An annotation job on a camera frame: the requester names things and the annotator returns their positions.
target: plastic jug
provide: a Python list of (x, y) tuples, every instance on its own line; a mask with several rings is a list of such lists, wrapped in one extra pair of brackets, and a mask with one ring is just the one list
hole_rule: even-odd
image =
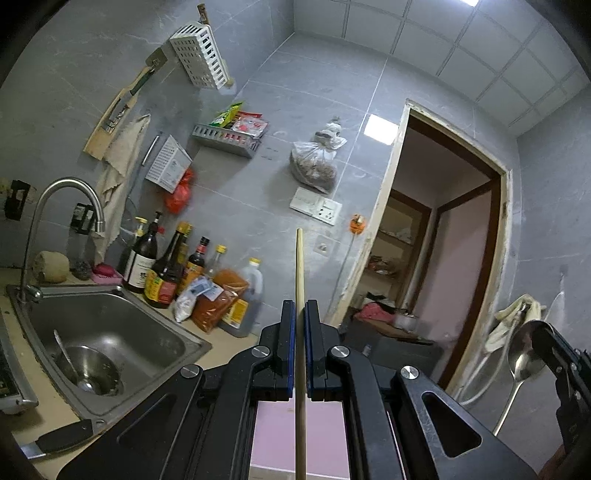
[(246, 337), (252, 330), (262, 302), (262, 273), (258, 269), (261, 261), (251, 258), (248, 265), (238, 274), (248, 282), (248, 288), (222, 317), (218, 326), (235, 337)]

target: brown bottle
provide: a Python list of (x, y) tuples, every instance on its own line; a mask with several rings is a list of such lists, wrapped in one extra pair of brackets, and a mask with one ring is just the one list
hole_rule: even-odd
[(183, 279), (178, 284), (177, 295), (180, 295), (189, 284), (203, 272), (205, 267), (205, 251), (209, 245), (209, 238), (201, 237), (195, 253), (187, 260), (183, 271)]
[(180, 222), (164, 255), (156, 260), (146, 276), (144, 298), (157, 309), (167, 308), (173, 301), (174, 292), (181, 281), (183, 266), (178, 263), (178, 253), (189, 229), (187, 222)]
[(158, 245), (156, 234), (158, 233), (158, 219), (162, 213), (156, 212), (156, 218), (148, 226), (148, 233), (140, 236), (127, 260), (127, 266), (123, 274), (123, 286), (129, 291), (142, 293), (145, 288), (146, 275), (156, 262)]

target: bottle label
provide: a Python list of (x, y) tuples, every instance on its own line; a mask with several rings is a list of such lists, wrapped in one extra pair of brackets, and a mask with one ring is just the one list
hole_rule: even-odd
[(181, 280), (181, 283), (178, 284), (178, 290), (177, 293), (180, 295), (181, 292), (187, 288), (190, 283), (195, 280), (195, 278), (197, 278), (199, 275), (201, 275), (201, 273), (203, 272), (203, 267), (200, 267), (199, 265), (195, 265), (192, 262), (187, 262), (187, 266), (185, 267), (185, 270), (183, 272), (183, 279)]
[(154, 270), (149, 270), (146, 276), (144, 294), (152, 301), (172, 303), (177, 284), (165, 281)]
[(240, 328), (247, 308), (248, 302), (238, 299), (236, 303), (230, 307), (230, 310), (228, 310), (228, 312), (222, 317), (222, 320), (234, 328)]
[(155, 258), (143, 257), (132, 251), (125, 268), (125, 281), (133, 287), (144, 288), (148, 270), (155, 262)]

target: tiled wall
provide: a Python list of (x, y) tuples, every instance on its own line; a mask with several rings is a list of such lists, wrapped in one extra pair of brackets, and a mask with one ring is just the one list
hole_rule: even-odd
[[(296, 228), (306, 232), (306, 294), (326, 311), (349, 246), (350, 217), (372, 212), (389, 162), (389, 145), (363, 134), (369, 115), (400, 122), (406, 98), (416, 100), (475, 137), (509, 168), (517, 170), (517, 208), (521, 199), (517, 143), (484, 112), (438, 80), (398, 60), (339, 41), (294, 35), (251, 77), (239, 97), (246, 108), (262, 112), (270, 129), (257, 156), (247, 161), (202, 149), (193, 163), (194, 200), (183, 214), (196, 235), (228, 246), (227, 262), (239, 265), (249, 256), (262, 259), (265, 307), (260, 325), (277, 321), (284, 299), (294, 296)], [(338, 115), (349, 142), (336, 156), (339, 175), (333, 198), (343, 204), (330, 227), (289, 209), (298, 183), (288, 159), (293, 141), (305, 141)], [(314, 252), (319, 235), (329, 238), (327, 257)], [(358, 250), (353, 248), (342, 279)], [(514, 264), (506, 276), (511, 291)]]
[[(523, 224), (513, 298), (529, 293), (550, 306), (564, 274), (566, 325), (556, 325), (574, 348), (591, 348), (591, 88), (518, 139), (522, 164)], [(560, 405), (548, 369), (527, 381), (499, 438), (540, 468), (562, 443)], [(504, 368), (472, 413), (492, 427), (511, 389)]]
[[(195, 122), (225, 108), (293, 32), (292, 0), (209, 0), (217, 44), (236, 85), (221, 93), (198, 90), (167, 44), (183, 24), (199, 19), (197, 3), (70, 0), (65, 4), (27, 45), (0, 89), (0, 176), (26, 181), (39, 191), (66, 175), (95, 185), (101, 162), (83, 154), (82, 148), (114, 96), (162, 44), (168, 62), (144, 86), (132, 112), (132, 116), (152, 114), (141, 155), (158, 131), (191, 147), (188, 138)], [(160, 204), (157, 189), (148, 182), (138, 182), (133, 197), (143, 216), (152, 216)], [(70, 257), (81, 254), (87, 238), (69, 234), (65, 226), (76, 202), (85, 200), (73, 189), (50, 199), (38, 249), (65, 251), (68, 244)], [(1, 266), (21, 265), (32, 214), (29, 205), (20, 222), (0, 222)], [(114, 250), (111, 258), (116, 258), (121, 245)]]

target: pink surface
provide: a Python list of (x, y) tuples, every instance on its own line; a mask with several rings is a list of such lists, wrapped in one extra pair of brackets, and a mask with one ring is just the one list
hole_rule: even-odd
[[(296, 468), (296, 405), (259, 402), (251, 464)], [(345, 422), (340, 402), (306, 402), (307, 472), (349, 478)]]
[(417, 333), (457, 338), (474, 296), (488, 231), (490, 192), (441, 215), (433, 255), (417, 300)]

